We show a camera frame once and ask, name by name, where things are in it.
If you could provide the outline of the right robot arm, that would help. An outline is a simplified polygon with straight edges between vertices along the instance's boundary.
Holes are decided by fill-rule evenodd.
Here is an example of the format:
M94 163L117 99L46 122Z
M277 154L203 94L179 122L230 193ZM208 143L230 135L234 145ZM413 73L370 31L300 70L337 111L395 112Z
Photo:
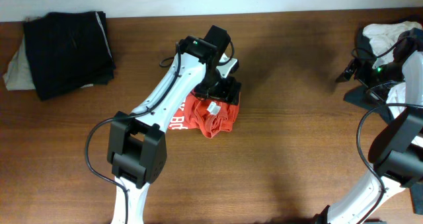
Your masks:
M422 182L422 30L400 33L383 53L373 52L364 40L352 57L337 82L355 79L361 84L344 99L367 109L356 132L367 172L339 202L316 214L313 223L367 223L389 198ZM373 113L387 119L387 127L364 155L360 136Z

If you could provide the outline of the red t-shirt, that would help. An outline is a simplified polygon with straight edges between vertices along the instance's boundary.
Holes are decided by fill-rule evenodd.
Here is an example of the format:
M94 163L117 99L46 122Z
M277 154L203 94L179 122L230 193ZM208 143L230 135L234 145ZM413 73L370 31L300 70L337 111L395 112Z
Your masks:
M239 114L239 105L216 100L202 100L189 94L171 118L170 130L199 129L207 138L230 132Z

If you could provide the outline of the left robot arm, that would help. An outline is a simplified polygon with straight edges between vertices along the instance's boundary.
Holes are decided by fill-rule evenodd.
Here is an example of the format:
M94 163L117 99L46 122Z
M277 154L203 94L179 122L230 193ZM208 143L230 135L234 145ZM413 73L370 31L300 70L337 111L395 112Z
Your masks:
M143 223L149 186L167 160L165 133L189 94L239 103L241 84L232 77L239 62L224 54L231 45L230 35L218 26L212 26L204 38L182 39L170 69L154 91L130 114L114 116L106 156L118 184L113 223Z

